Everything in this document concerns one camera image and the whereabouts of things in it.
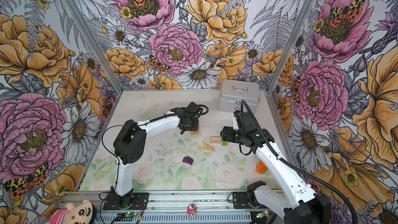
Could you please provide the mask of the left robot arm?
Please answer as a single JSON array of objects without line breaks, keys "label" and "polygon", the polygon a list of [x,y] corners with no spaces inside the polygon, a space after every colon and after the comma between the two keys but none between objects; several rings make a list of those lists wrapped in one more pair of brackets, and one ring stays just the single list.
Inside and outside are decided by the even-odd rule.
[{"label": "left robot arm", "polygon": [[115,184],[107,196],[111,207],[128,209],[133,204],[133,172],[137,161],[142,157],[147,139],[169,129],[179,128],[180,133],[197,131],[199,118],[209,109],[205,105],[191,102],[187,107],[176,107],[162,116],[135,122],[128,120],[121,125],[113,146],[113,156],[117,159]]}]

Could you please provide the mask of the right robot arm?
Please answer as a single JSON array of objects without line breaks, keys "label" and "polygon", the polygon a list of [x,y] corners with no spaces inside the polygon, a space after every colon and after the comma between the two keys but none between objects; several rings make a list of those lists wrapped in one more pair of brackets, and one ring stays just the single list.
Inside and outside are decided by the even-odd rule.
[{"label": "right robot arm", "polygon": [[223,141],[250,148],[276,179],[283,194],[258,181],[248,186],[247,195],[253,206],[263,205],[282,218],[286,224],[327,224],[331,217],[331,201],[317,194],[284,161],[274,138],[260,128],[251,112],[235,111],[233,126],[220,133]]}]

